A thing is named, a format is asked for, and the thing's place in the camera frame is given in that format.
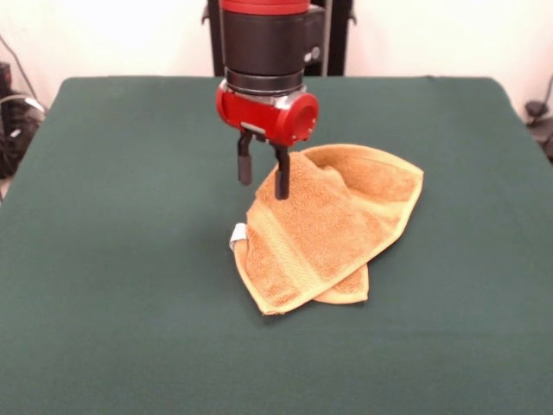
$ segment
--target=green fabric surface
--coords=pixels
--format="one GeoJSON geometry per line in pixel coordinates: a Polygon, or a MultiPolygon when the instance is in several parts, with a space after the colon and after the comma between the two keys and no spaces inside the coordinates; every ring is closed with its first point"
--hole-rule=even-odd
{"type": "Polygon", "coordinates": [[[425,171],[363,305],[260,316],[219,80],[69,80],[0,208],[0,414],[551,414],[553,171],[486,79],[309,79],[425,171]]]}

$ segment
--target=towel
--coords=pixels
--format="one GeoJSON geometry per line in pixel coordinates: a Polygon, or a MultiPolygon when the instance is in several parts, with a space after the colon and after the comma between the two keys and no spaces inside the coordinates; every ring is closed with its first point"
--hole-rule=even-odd
{"type": "Polygon", "coordinates": [[[275,170],[233,245],[238,273],[264,315],[309,301],[368,299],[368,263],[404,232],[423,171],[382,150],[330,144],[290,153],[289,199],[274,196],[275,170]]]}

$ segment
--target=screw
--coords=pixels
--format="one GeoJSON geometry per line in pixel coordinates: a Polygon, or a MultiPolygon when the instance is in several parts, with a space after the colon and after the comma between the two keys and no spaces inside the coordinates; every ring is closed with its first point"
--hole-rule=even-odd
{"type": "Polygon", "coordinates": [[[314,60],[317,60],[319,59],[319,56],[321,56],[321,50],[315,46],[311,51],[311,55],[313,56],[314,60]]]}

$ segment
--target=black cylindrical joint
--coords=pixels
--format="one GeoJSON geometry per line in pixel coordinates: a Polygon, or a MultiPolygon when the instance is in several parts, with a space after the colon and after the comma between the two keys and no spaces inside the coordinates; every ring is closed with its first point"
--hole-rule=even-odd
{"type": "Polygon", "coordinates": [[[258,16],[221,10],[225,66],[256,76],[302,71],[305,15],[258,16]]]}

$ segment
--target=red gripper housing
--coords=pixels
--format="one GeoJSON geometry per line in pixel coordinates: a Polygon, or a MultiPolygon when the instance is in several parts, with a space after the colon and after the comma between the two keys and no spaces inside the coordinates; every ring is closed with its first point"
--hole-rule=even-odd
{"type": "Polygon", "coordinates": [[[221,9],[246,15],[295,15],[308,11],[309,0],[219,0],[221,9]]]}
{"type": "Polygon", "coordinates": [[[298,93],[279,108],[219,86],[216,106],[220,117],[230,126],[257,132],[271,143],[285,147],[308,140],[319,117],[319,102],[310,93],[298,93]]]}

